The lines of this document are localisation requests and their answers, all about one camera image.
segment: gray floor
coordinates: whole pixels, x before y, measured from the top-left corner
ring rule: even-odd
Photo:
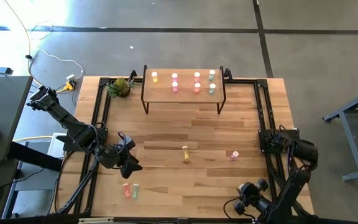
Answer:
[[[259,3],[266,29],[358,29],[358,0]],[[47,5],[53,8],[46,10],[48,13],[40,11],[36,22],[23,10],[19,10],[19,16],[27,18],[25,24],[53,20],[56,26],[257,28],[251,0],[65,0]],[[14,17],[7,20],[12,24]],[[27,46],[21,32],[0,31],[0,46],[4,47],[0,47],[0,65],[12,67],[16,75],[26,74]],[[358,35],[269,34],[266,39],[273,75],[285,80],[294,122],[302,138],[319,147],[319,167],[310,182],[316,214],[358,221],[358,180],[344,183],[341,179],[341,174],[357,169],[342,124],[326,124],[321,119],[358,95]],[[140,73],[147,64],[155,68],[224,65],[235,77],[266,77],[258,34],[54,32],[39,43],[51,54],[77,60],[86,75],[128,75],[133,69]],[[80,70],[39,52],[32,73],[56,88],[67,75],[79,75]],[[68,111],[74,112],[71,94],[60,99]],[[61,131],[49,115],[26,107],[16,137]],[[21,200],[18,209],[25,213],[29,203],[35,202]]]

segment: green plant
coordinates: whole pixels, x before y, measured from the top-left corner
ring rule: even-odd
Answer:
[[[107,93],[113,98],[117,96],[126,96],[134,85],[135,83],[133,79],[130,82],[127,82],[123,78],[118,78],[113,84],[107,86]]]

